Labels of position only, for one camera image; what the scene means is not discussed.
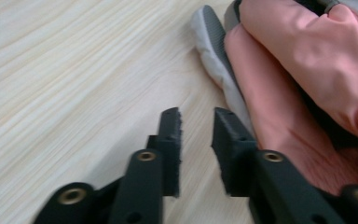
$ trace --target pink fabric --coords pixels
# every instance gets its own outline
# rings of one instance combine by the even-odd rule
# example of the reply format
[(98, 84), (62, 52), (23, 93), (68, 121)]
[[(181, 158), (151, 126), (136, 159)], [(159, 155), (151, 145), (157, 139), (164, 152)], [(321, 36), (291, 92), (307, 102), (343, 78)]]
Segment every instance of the pink fabric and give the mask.
[(241, 22), (225, 45), (260, 148), (331, 193), (358, 184), (358, 149), (335, 151), (295, 86), (358, 135), (358, 18), (340, 5), (318, 18), (292, 0), (244, 0)]

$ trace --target wooden surface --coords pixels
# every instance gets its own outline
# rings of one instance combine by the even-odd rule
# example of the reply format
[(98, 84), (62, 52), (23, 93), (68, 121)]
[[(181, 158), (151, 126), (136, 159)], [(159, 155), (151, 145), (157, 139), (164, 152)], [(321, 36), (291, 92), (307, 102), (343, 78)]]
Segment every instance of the wooden surface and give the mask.
[(119, 178), (175, 106), (181, 197), (164, 199), (165, 223), (251, 223), (223, 191), (210, 145), (226, 104), (189, 26), (199, 7), (221, 18), (230, 2), (0, 0), (0, 223), (32, 222), (68, 183)]

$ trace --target light wood grain table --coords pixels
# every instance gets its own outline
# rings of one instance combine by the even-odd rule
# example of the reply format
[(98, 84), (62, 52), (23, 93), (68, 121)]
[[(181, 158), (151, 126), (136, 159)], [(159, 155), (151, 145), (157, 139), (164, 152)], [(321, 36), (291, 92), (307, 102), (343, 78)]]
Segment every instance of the light wood grain table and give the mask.
[(210, 145), (213, 108), (227, 106), (189, 26), (230, 2), (0, 0), (0, 223), (31, 223), (68, 183), (121, 177), (176, 106), (181, 197), (164, 199), (165, 223), (251, 223), (223, 191)]

